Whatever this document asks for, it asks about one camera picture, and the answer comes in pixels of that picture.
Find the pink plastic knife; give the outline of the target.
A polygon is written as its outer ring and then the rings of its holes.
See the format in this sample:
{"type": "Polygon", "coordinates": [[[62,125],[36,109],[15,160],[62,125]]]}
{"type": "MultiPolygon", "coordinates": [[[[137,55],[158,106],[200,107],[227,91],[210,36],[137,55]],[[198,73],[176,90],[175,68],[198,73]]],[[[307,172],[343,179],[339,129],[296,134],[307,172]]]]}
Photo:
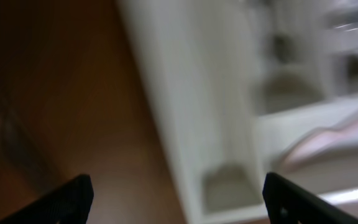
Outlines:
{"type": "Polygon", "coordinates": [[[288,148],[278,168],[294,170],[333,145],[355,136],[358,136],[358,111],[334,126],[316,128],[304,135],[288,148]]]}

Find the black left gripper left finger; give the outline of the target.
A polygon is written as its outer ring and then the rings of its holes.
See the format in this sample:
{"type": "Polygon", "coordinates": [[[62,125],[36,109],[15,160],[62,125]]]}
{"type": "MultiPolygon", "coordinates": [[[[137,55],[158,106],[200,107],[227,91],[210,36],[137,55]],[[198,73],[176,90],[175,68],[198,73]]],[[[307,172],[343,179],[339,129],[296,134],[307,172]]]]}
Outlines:
{"type": "Polygon", "coordinates": [[[88,174],[80,174],[3,218],[0,224],[86,224],[93,198],[91,177],[88,174]]]}

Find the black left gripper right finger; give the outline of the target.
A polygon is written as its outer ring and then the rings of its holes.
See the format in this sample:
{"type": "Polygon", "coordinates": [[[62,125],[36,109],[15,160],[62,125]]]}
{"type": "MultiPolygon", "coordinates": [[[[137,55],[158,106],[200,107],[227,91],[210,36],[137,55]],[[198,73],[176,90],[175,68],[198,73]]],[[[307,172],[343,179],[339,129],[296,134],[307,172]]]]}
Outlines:
{"type": "Polygon", "coordinates": [[[262,195],[271,224],[358,224],[358,218],[274,172],[265,176],[262,195]]]}

